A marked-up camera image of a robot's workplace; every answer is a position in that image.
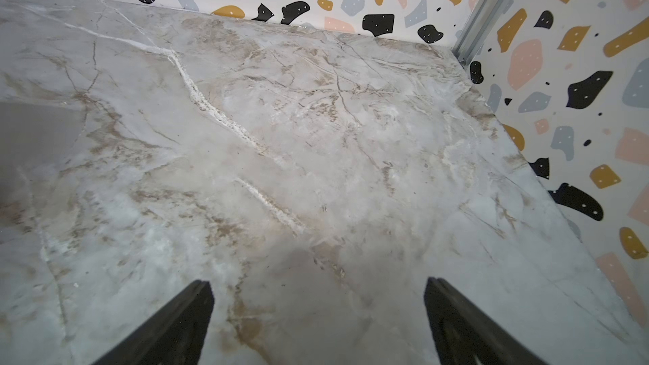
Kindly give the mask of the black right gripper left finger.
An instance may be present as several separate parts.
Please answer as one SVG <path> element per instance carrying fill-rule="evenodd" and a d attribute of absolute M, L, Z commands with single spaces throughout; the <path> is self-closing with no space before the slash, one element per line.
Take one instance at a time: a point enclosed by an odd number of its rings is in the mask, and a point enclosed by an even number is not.
<path fill-rule="evenodd" d="M 191 282 L 96 363 L 197 364 L 214 304 L 209 282 Z"/>

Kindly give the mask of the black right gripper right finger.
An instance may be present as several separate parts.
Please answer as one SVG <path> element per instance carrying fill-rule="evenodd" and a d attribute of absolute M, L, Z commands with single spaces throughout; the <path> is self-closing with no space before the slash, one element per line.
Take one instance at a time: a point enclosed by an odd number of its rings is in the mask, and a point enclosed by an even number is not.
<path fill-rule="evenodd" d="M 544 363 L 442 278 L 427 280 L 424 305 L 442 364 Z"/>

